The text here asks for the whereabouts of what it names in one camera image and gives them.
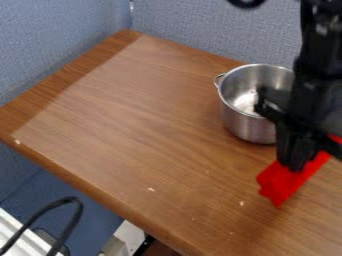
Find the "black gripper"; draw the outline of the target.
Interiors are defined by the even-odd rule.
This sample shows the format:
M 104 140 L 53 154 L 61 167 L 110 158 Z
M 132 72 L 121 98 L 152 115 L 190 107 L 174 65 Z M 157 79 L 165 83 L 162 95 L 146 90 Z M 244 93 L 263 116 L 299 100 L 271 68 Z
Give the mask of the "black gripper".
M 276 159 L 292 172 L 317 150 L 342 152 L 342 79 L 296 75 L 288 89 L 261 84 L 255 111 L 276 124 Z

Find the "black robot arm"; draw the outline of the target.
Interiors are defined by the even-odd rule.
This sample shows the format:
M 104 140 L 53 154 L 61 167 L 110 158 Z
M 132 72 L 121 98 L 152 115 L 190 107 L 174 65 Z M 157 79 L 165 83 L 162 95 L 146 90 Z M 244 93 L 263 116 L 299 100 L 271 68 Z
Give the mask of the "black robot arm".
M 293 172 L 319 152 L 342 160 L 342 0 L 300 0 L 301 46 L 288 90 L 257 89 L 255 111 L 275 124 L 276 159 Z

